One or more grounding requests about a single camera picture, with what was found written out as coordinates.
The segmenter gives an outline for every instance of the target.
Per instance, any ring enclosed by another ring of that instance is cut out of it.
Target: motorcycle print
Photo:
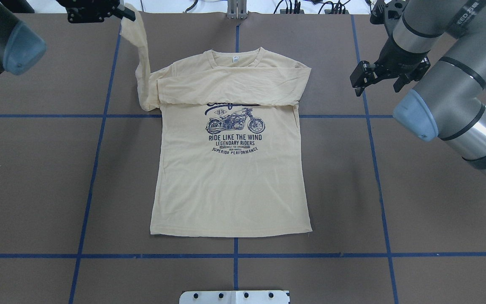
[[[242,108],[229,115],[210,118],[206,130],[210,134],[217,134],[228,130],[242,130],[249,118],[248,129],[252,133],[262,133],[266,125],[261,118],[252,115],[252,108]]]

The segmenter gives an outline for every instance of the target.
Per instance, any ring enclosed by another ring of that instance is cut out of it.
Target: fabric
[[[310,68],[269,52],[206,51],[148,75],[137,13],[139,102],[162,112],[151,234],[261,237],[312,231],[297,106]]]

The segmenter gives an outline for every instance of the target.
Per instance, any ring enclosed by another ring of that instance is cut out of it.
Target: white floor
[[[346,3],[346,9],[350,14],[370,14],[370,9],[365,0],[343,0]],[[59,5],[56,0],[28,0],[29,4],[39,13],[54,13],[65,12],[65,8]],[[164,13],[179,13],[183,12],[187,7],[193,4],[193,0],[126,0],[126,3],[131,3],[136,8],[145,12],[164,12]],[[279,6],[280,9],[285,9],[286,4],[289,5],[290,0],[286,0],[285,4]],[[277,0],[247,0],[247,10],[252,12],[259,12],[262,14],[272,14],[275,10]],[[305,14],[316,14],[320,10],[322,4],[314,5],[309,0],[301,1],[301,9]],[[199,0],[196,7],[190,12],[226,12],[228,8],[226,0]],[[326,4],[322,9],[321,14],[324,14],[325,9],[330,9],[331,5]]]

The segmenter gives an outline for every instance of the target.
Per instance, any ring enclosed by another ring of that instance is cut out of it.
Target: blue cap
[[[423,98],[410,90],[393,110],[393,117],[424,141],[438,136],[438,126]]]
[[[46,42],[25,22],[19,21],[8,37],[3,67],[14,75],[21,75],[34,66],[45,52]]]

